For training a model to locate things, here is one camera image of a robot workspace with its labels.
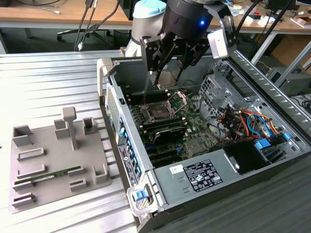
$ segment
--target chair leg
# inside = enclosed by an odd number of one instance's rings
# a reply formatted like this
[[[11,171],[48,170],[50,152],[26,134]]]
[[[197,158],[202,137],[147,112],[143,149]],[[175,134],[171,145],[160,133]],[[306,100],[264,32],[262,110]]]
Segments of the chair leg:
[[[111,45],[107,40],[105,40],[101,35],[99,35],[98,33],[96,32],[93,32],[91,35],[95,36],[96,38],[100,39],[101,41]]]
[[[25,28],[25,33],[26,33],[26,36],[27,38],[32,38],[33,36],[31,35],[31,31],[29,28]]]
[[[63,35],[68,35],[68,34],[73,34],[73,33],[78,33],[78,29],[73,29],[73,30],[67,30],[64,32],[57,33],[57,40],[62,41],[62,36]]]

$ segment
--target black cable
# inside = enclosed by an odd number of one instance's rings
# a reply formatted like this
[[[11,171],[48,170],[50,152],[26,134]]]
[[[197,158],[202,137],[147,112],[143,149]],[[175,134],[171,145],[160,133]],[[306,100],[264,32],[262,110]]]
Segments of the black cable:
[[[92,18],[93,18],[93,15],[94,15],[95,10],[96,10],[96,7],[93,7],[91,16],[89,17],[89,21],[88,21],[87,26],[86,26],[86,30],[88,30],[89,25],[91,24],[91,21],[92,21]],[[83,36],[83,38],[82,38],[82,43],[84,42],[85,39],[86,39],[86,34],[85,34],[85,35]]]
[[[282,16],[284,15],[284,13],[287,11],[287,9],[290,7],[290,5],[292,4],[294,0],[290,0],[287,5],[282,9],[282,11],[280,12],[280,14],[277,16],[277,18],[275,19],[275,21],[273,22],[273,24],[271,25],[271,27],[269,28],[269,30],[267,31],[264,39],[262,40],[262,42],[260,44],[258,44],[254,51],[252,52],[252,54],[250,54],[249,56],[249,60],[253,59],[253,57],[255,56],[257,50],[262,46],[262,44],[265,42],[265,40],[267,39],[267,37],[270,35],[270,33],[272,32],[272,30],[274,29],[274,27],[276,26],[276,24],[280,21],[280,19],[282,18]]]
[[[238,28],[237,28],[237,35],[239,34],[242,25],[244,24],[244,21],[246,20],[246,17],[249,15],[249,13],[251,13],[251,11],[253,10],[253,8],[260,2],[261,0],[256,0],[246,11],[246,13],[244,14],[243,18],[241,19]]]
[[[262,30],[262,33],[261,33],[260,37],[258,38],[258,40],[256,41],[256,43],[255,43],[254,46],[252,47],[252,49],[251,49],[251,51],[249,52],[248,56],[250,56],[250,55],[253,53],[253,51],[254,51],[254,49],[255,49],[257,43],[260,41],[260,39],[261,39],[261,37],[262,37],[264,31],[266,30],[266,28],[267,28],[267,26],[268,26],[268,24],[269,24],[269,20],[270,20],[270,18],[271,18],[271,15],[272,15],[272,11],[270,12],[270,15],[269,15],[268,21],[267,21],[267,23],[266,23],[266,26],[265,26],[264,29]]]
[[[114,9],[106,18],[104,18],[100,23],[94,24],[94,25],[91,26],[88,30],[85,30],[85,31],[84,31],[84,33],[79,37],[78,43],[77,43],[75,49],[77,49],[77,46],[80,44],[80,42],[81,42],[81,40],[82,40],[82,38],[83,38],[83,36],[84,36],[85,34],[90,33],[90,32],[94,32],[94,31],[98,30],[98,28],[99,28],[103,23],[105,23],[110,17],[112,17],[112,16],[115,14],[115,12],[116,12],[117,9],[118,9],[119,3],[120,3],[120,0],[117,0],[117,4],[116,4],[116,6],[115,6],[115,9]]]
[[[84,19],[86,18],[86,14],[87,14],[87,11],[88,11],[88,7],[86,6],[85,10],[84,10],[84,13],[83,13],[83,16],[80,20],[80,24],[79,24],[79,28],[78,28],[78,32],[77,32],[77,37],[76,37],[76,40],[74,42],[74,50],[77,51],[77,46],[78,46],[78,38],[79,38],[79,34],[80,34],[80,30],[81,30],[81,27],[82,27],[82,24],[83,24],[83,21]]]
[[[49,2],[49,3],[43,3],[43,4],[28,4],[28,3],[24,3],[24,2],[19,1],[19,0],[15,0],[15,1],[17,1],[17,2],[19,2],[21,4],[24,4],[24,5],[27,5],[27,6],[46,6],[46,5],[50,5],[50,4],[53,4],[53,3],[57,3],[57,2],[59,2],[61,0],[56,0],[56,1],[52,1],[52,2]]]
[[[123,34],[123,35],[129,35],[129,34],[131,34],[131,33],[122,33],[122,32],[119,32],[119,31],[117,31],[117,30],[115,30],[115,32],[117,32],[117,33],[119,33],[119,34]]]

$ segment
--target sticker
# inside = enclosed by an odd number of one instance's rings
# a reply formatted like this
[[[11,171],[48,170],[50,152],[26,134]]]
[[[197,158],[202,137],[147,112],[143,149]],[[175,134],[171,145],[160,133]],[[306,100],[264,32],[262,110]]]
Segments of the sticker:
[[[184,171],[194,191],[196,192],[200,192],[223,182],[209,159],[190,166],[186,166],[184,167]]]
[[[182,172],[183,171],[183,166],[182,166],[182,164],[177,165],[177,166],[172,166],[172,167],[170,167],[170,171],[171,171],[172,174],[176,174],[178,172]]]
[[[125,146],[122,145],[122,146],[118,146],[118,149],[123,159],[123,164],[124,164],[128,179],[130,180],[131,186],[135,186],[138,184],[138,180],[136,178],[131,160],[129,159],[128,154],[126,152],[126,148]]]

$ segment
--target desk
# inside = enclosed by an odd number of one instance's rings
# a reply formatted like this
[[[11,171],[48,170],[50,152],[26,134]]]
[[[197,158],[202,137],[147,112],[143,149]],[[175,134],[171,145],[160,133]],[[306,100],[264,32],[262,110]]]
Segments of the desk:
[[[105,16],[110,14],[115,7],[116,0],[100,0],[95,11],[92,23],[100,22]],[[82,14],[85,9],[85,0],[63,0],[57,4],[58,10],[61,14],[47,12],[42,9],[22,5],[13,0],[11,7],[0,8],[0,28],[54,28],[54,29],[77,29]],[[243,6],[250,6],[250,0],[241,3]],[[267,10],[258,6],[258,11],[265,15]],[[235,25],[237,26],[242,16],[234,17]],[[262,47],[258,50],[256,56],[252,60],[256,63],[262,56],[264,51],[270,45],[277,34],[311,34],[311,30],[305,30],[295,23],[290,21],[290,17],[285,16],[282,23],[278,23],[275,30],[269,35]],[[219,21],[213,19],[209,31],[219,28]],[[132,29],[132,22],[127,19],[123,10],[119,7],[116,13],[103,24],[100,29],[116,29],[116,30],[130,30]],[[258,24],[250,24],[241,29],[241,33],[261,33],[262,27]],[[0,54],[4,53],[5,48],[0,43]]]

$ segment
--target orange wire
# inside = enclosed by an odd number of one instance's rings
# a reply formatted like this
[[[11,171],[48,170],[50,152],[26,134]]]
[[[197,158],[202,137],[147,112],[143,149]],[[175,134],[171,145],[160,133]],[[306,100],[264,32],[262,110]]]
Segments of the orange wire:
[[[269,119],[269,117],[267,117],[267,116],[265,116],[265,115],[263,115],[263,114],[261,114],[261,113],[254,113],[254,112],[251,112],[251,111],[248,111],[248,110],[242,110],[241,112],[243,112],[243,113],[246,113],[246,114],[249,114],[249,115],[252,115],[252,114],[257,114],[257,115],[259,115],[259,116],[261,116],[261,117],[264,117],[264,118],[266,118],[266,119]],[[270,128],[271,128],[271,130],[275,133],[275,134],[279,134],[279,132],[276,130],[276,128],[274,127],[274,125],[273,125],[273,123],[270,121],[269,122],[270,123]]]
[[[246,123],[245,123],[241,113],[240,113],[240,117],[241,117],[241,121],[242,121],[242,123],[243,123],[243,125],[244,125],[244,127],[246,129],[246,135],[249,136],[248,127],[247,127],[247,125],[246,125]]]

